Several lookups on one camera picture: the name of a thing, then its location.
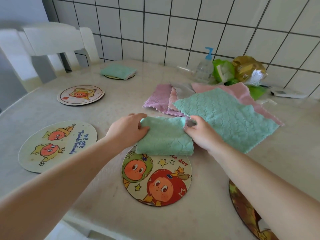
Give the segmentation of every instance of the mint green cloth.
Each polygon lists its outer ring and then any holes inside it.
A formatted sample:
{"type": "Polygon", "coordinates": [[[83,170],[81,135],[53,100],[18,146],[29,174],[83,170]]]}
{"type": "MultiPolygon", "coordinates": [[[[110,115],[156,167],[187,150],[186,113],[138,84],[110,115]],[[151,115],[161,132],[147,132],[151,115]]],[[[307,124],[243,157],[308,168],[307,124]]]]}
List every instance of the mint green cloth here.
{"type": "Polygon", "coordinates": [[[186,118],[146,117],[141,126],[150,126],[149,132],[137,143],[137,154],[192,155],[193,141],[183,127],[186,118]]]}
{"type": "Polygon", "coordinates": [[[114,76],[123,80],[127,80],[137,72],[137,69],[130,68],[120,64],[110,64],[106,68],[101,69],[100,74],[105,76],[114,76]]]}
{"type": "Polygon", "coordinates": [[[233,148],[248,153],[279,127],[220,88],[196,93],[173,103],[186,116],[198,115],[233,148]]]}

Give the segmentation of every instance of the marble tabletop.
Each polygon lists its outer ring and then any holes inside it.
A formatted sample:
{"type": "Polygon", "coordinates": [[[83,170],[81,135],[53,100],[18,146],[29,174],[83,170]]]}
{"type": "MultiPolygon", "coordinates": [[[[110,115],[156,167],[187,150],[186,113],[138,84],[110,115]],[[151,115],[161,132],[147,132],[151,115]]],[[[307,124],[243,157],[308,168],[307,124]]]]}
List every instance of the marble tabletop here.
{"type": "MultiPolygon", "coordinates": [[[[133,60],[118,63],[137,68],[136,76],[112,80],[99,75],[106,64],[87,67],[50,81],[0,114],[0,197],[37,176],[18,163],[19,149],[33,133],[60,121],[82,120],[93,125],[101,139],[112,122],[129,113],[169,117],[142,108],[144,101],[157,84],[190,81],[176,68],[133,60]],[[57,101],[60,91],[76,85],[98,86],[105,90],[105,96],[75,107],[57,101]]],[[[310,98],[272,99],[278,104],[264,107],[285,126],[248,155],[320,201],[320,103],[310,98]]],[[[126,191],[121,165],[128,150],[99,172],[65,220],[115,239],[255,239],[234,210],[227,175],[204,150],[196,147],[189,157],[193,180],[186,196],[165,207],[144,205],[126,191]]]]}

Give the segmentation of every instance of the person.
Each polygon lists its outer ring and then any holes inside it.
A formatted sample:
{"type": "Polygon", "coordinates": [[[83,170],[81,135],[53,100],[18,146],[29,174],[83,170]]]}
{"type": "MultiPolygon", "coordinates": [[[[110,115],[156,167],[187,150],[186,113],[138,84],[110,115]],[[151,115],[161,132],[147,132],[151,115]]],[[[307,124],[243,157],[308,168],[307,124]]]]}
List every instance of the person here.
{"type": "MultiPolygon", "coordinates": [[[[140,124],[146,116],[120,118],[94,145],[5,196],[0,201],[0,239],[44,239],[98,172],[146,135],[149,128],[140,124]]],[[[319,239],[319,202],[227,145],[203,118],[191,119],[197,125],[185,132],[214,157],[279,239],[319,239]]]]}

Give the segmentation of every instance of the round coaster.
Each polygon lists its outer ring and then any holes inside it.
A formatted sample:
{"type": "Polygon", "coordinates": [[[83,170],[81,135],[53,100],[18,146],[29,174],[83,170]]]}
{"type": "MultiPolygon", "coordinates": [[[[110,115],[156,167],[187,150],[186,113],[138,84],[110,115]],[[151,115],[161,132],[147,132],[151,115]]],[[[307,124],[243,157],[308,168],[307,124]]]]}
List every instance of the round coaster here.
{"type": "Polygon", "coordinates": [[[233,206],[246,227],[260,240],[279,240],[241,191],[229,181],[233,206]]]}
{"type": "Polygon", "coordinates": [[[101,99],[103,95],[104,91],[101,88],[91,85],[81,85],[60,92],[57,99],[62,104],[78,106],[93,103],[101,99]]]}
{"type": "Polygon", "coordinates": [[[122,163],[122,179],[127,191],[150,206],[177,202],[188,191],[192,168],[187,156],[136,154],[134,146],[122,163]]]}
{"type": "Polygon", "coordinates": [[[96,129],[82,121],[63,121],[34,133],[22,145],[18,160],[26,170],[42,173],[97,141],[96,129]]]}
{"type": "Polygon", "coordinates": [[[105,77],[107,77],[107,78],[111,78],[111,79],[115,79],[115,80],[123,80],[123,79],[121,79],[121,78],[118,78],[118,77],[115,77],[115,76],[107,76],[107,75],[104,75],[105,77]]]}

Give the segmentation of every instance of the cloth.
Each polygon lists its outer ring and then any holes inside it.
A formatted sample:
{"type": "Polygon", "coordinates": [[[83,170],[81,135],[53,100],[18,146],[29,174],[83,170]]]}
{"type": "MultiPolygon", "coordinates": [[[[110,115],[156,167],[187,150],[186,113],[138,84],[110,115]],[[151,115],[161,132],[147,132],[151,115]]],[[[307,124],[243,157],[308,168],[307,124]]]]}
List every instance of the cloth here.
{"type": "Polygon", "coordinates": [[[146,117],[141,126],[150,126],[149,132],[137,143],[137,154],[192,155],[193,141],[183,127],[186,118],[146,117]]]}
{"type": "Polygon", "coordinates": [[[170,97],[169,97],[169,109],[174,110],[174,111],[179,111],[172,103],[174,103],[175,101],[177,101],[177,92],[176,89],[174,87],[172,87],[171,89],[171,93],[170,93],[170,97]]]}
{"type": "Polygon", "coordinates": [[[240,104],[220,88],[196,93],[174,105],[187,116],[201,116],[226,143],[243,153],[249,152],[279,127],[273,120],[254,112],[252,105],[240,104]]]}
{"type": "Polygon", "coordinates": [[[144,102],[143,107],[155,108],[166,115],[184,117],[184,114],[178,111],[169,109],[169,98],[171,93],[171,84],[159,84],[151,97],[144,102]]]}
{"type": "Polygon", "coordinates": [[[190,83],[171,82],[171,85],[177,91],[178,99],[186,99],[195,94],[190,83]]]}
{"type": "Polygon", "coordinates": [[[104,69],[101,69],[100,74],[105,76],[114,76],[123,80],[127,80],[137,72],[137,69],[130,68],[120,64],[110,64],[104,69]]]}
{"type": "Polygon", "coordinates": [[[220,88],[223,91],[227,92],[228,94],[234,96],[241,104],[244,105],[252,105],[254,111],[258,114],[263,115],[266,119],[271,119],[276,122],[278,125],[284,126],[284,123],[275,117],[273,114],[269,113],[261,104],[258,104],[254,99],[250,96],[250,91],[246,85],[242,82],[231,86],[224,86],[224,85],[204,85],[201,83],[193,83],[191,84],[192,88],[196,93],[202,93],[206,91],[210,91],[216,88],[220,88]]]}

